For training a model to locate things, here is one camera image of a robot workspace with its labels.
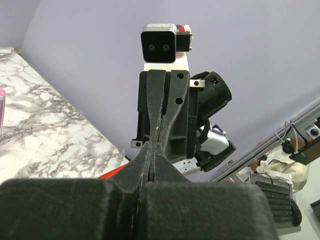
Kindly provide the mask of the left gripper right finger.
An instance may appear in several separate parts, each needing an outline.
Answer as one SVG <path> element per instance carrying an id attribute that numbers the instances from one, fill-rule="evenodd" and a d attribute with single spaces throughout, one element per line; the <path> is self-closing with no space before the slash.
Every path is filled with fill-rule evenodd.
<path id="1" fill-rule="evenodd" d="M 192 183 L 157 142 L 141 149 L 151 181 L 143 190 L 143 240 L 276 240 L 267 198 L 253 184 Z"/>

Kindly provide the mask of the red key tag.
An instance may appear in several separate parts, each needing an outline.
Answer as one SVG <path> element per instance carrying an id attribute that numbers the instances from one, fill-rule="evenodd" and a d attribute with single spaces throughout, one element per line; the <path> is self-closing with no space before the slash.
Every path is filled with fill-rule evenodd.
<path id="1" fill-rule="evenodd" d="M 99 178 L 99 179 L 108 179 L 108 178 L 114 176 L 114 175 L 115 175 L 116 173 L 118 173 L 120 170 L 122 170 L 126 165 L 127 165 L 127 163 L 126 163 L 126 164 L 123 164 L 123 165 L 121 165 L 121 166 L 119 166 L 119 167 L 117 167 L 117 168 L 115 168 L 115 169 L 113 169 L 113 170 L 111 170 L 111 171 L 109 171 L 109 172 L 106 172 L 106 173 L 102 174 L 102 175 L 99 176 L 98 178 Z"/>

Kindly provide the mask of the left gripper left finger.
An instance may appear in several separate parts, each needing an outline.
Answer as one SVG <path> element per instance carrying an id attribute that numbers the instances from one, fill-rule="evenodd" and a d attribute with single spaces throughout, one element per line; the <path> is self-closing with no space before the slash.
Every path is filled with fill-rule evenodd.
<path id="1" fill-rule="evenodd" d="M 3 240 L 145 240 L 152 145 L 110 178 L 16 178 L 0 186 Z"/>

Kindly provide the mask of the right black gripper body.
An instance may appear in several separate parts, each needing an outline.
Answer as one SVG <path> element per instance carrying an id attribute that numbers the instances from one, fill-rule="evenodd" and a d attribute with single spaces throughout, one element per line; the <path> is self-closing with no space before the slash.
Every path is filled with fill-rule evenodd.
<path id="1" fill-rule="evenodd" d="M 142 71 L 139 75 L 139 88 L 138 88 L 138 122 L 137 122 L 137 136 L 131 141 L 131 147 L 142 148 L 145 142 L 149 141 L 150 137 L 150 120 L 147 107 L 147 72 Z M 162 104 L 162 116 L 166 114 L 168 93 L 170 87 L 171 71 L 166 71 L 165 85 L 164 85 L 164 99 Z M 192 159 L 195 153 L 200 149 L 200 142 L 197 139 L 198 130 L 198 93 L 199 89 L 190 86 L 184 100 L 183 109 L 187 113 L 187 129 L 185 136 L 174 136 L 170 134 L 167 144 L 162 144 L 158 141 L 163 149 L 163 152 L 168 160 L 185 160 Z"/>

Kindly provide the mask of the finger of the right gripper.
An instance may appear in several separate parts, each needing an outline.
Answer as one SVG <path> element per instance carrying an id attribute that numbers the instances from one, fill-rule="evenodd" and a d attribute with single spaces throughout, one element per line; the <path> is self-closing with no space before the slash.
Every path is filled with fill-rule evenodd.
<path id="1" fill-rule="evenodd" d="M 162 123 L 165 80 L 165 70 L 152 69 L 147 72 L 146 102 L 150 123 L 150 142 L 157 142 L 159 140 Z"/>
<path id="2" fill-rule="evenodd" d="M 172 70 L 170 72 L 170 85 L 166 113 L 162 118 L 159 141 L 167 144 L 170 134 L 185 136 L 187 132 L 187 112 L 183 109 L 185 98 L 189 90 L 188 70 Z"/>

